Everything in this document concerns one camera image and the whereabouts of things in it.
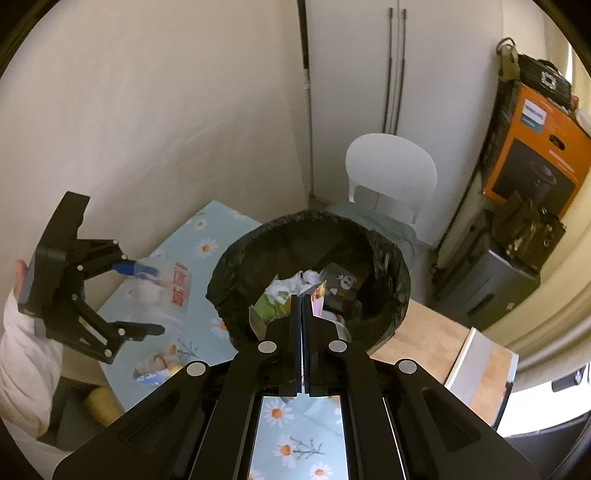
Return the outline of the person's left hand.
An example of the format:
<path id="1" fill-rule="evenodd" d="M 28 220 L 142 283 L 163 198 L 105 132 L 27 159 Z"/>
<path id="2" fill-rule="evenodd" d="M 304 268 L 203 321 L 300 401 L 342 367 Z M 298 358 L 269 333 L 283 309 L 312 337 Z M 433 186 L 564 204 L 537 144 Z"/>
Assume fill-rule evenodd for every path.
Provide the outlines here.
<path id="1" fill-rule="evenodd" d="M 18 259 L 14 265 L 14 282 L 13 282 L 13 294 L 16 299 L 19 298 L 20 291 L 22 289 L 24 280 L 28 271 L 27 264 L 24 260 Z"/>

